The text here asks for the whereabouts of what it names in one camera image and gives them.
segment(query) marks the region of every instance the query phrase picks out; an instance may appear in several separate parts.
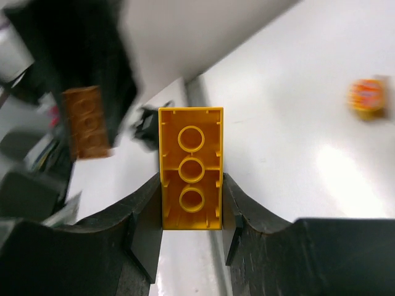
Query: orange lego brick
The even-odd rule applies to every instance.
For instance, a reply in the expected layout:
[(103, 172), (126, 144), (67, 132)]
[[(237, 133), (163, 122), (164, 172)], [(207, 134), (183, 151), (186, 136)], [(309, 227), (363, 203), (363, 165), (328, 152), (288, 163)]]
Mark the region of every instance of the orange lego brick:
[(69, 89), (63, 93), (71, 132), (74, 158), (103, 158), (109, 156), (109, 140), (100, 90)]
[(160, 108), (159, 153), (163, 229), (221, 229), (223, 108)]

